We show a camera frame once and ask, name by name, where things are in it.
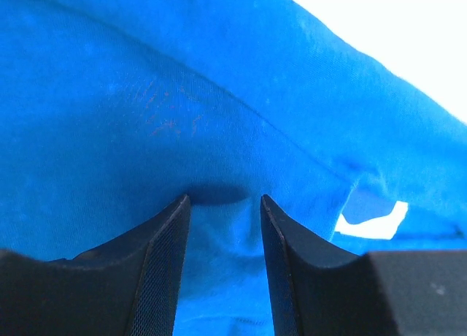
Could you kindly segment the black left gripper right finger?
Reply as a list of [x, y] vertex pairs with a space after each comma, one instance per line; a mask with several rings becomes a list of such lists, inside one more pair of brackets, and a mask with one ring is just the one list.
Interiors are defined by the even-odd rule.
[[260, 221], [276, 335], [464, 335], [466, 252], [355, 255], [270, 197]]

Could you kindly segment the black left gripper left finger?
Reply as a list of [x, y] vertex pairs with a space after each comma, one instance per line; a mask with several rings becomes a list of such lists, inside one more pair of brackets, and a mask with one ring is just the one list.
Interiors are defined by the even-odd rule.
[[1, 251], [3, 335], [171, 335], [190, 226], [181, 196], [73, 259]]

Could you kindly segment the navy blue printed t-shirt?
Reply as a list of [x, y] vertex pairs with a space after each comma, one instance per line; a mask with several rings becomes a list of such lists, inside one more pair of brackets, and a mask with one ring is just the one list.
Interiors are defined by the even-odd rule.
[[1, 0], [1, 251], [73, 259], [181, 196], [171, 335], [275, 335], [260, 201], [466, 217], [466, 126], [293, 0]]

